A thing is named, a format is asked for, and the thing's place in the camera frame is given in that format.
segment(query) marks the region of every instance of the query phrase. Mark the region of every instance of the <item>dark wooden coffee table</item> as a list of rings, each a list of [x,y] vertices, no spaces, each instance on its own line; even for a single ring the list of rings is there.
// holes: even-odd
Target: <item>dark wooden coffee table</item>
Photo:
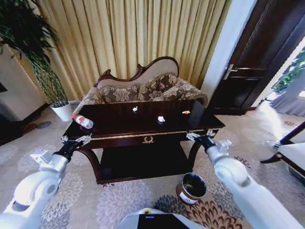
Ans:
[[[180,146],[188,140],[186,131],[215,135],[224,127],[196,100],[85,105],[80,114],[94,127],[92,140],[77,151],[91,162],[98,184],[191,172],[200,144],[193,144],[187,158]],[[73,122],[64,135],[76,139],[87,133]],[[101,162],[92,151],[97,148],[103,148]]]

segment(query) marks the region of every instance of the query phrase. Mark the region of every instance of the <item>throw pillow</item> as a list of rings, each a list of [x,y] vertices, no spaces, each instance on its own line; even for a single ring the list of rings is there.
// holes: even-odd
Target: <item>throw pillow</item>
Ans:
[[[100,94],[106,103],[127,102],[137,100],[138,88],[136,85],[129,87],[104,86]]]
[[[201,94],[202,92],[191,85],[189,82],[179,79],[175,86],[161,94],[160,100],[194,99]]]
[[[140,87],[138,100],[152,101],[154,98],[173,87],[176,84],[177,76],[174,73],[160,74]]]

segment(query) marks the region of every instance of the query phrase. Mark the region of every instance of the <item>curtain fold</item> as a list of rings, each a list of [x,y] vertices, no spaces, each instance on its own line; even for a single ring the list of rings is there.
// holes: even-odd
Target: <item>curtain fold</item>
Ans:
[[[200,87],[230,1],[39,0],[57,31],[49,53],[69,100],[80,100],[107,69],[128,79],[160,56]]]

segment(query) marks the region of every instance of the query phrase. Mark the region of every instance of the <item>white wall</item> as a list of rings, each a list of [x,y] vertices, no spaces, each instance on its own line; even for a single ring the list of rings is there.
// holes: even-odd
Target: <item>white wall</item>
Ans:
[[[21,121],[45,103],[43,96],[8,47],[0,55],[0,82],[8,90],[0,93],[0,114]]]
[[[209,101],[217,88],[257,0],[232,0],[201,91]]]
[[[277,80],[282,76],[282,74],[286,70],[286,68],[288,68],[288,66],[291,64],[291,62],[296,58],[296,56],[299,54],[299,52],[304,47],[305,47],[305,37],[301,40],[301,42],[298,44],[298,46],[295,48],[295,50],[290,54],[290,56],[287,58],[285,63],[277,71],[277,73],[274,75],[274,77],[269,82],[269,84],[265,87],[265,89],[262,91],[262,93],[257,97],[255,102],[252,104],[252,107],[256,107],[262,99],[265,99],[272,92],[271,87],[273,86],[273,84],[275,84],[277,82]]]

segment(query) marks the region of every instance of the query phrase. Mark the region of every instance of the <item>green foliage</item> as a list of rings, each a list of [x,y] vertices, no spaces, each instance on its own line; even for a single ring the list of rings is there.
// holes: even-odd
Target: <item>green foliage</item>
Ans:
[[[8,44],[18,50],[31,63],[38,84],[52,107],[68,103],[61,83],[50,67],[45,54],[52,46],[48,39],[57,40],[55,31],[45,19],[34,13],[28,0],[1,0],[0,3],[0,53]]]
[[[272,86],[272,89],[277,93],[281,93],[282,91],[285,90],[285,88],[295,77],[299,76],[300,70],[304,68],[305,68],[305,47],[300,51],[300,53],[297,55],[294,61],[284,71],[281,78]]]

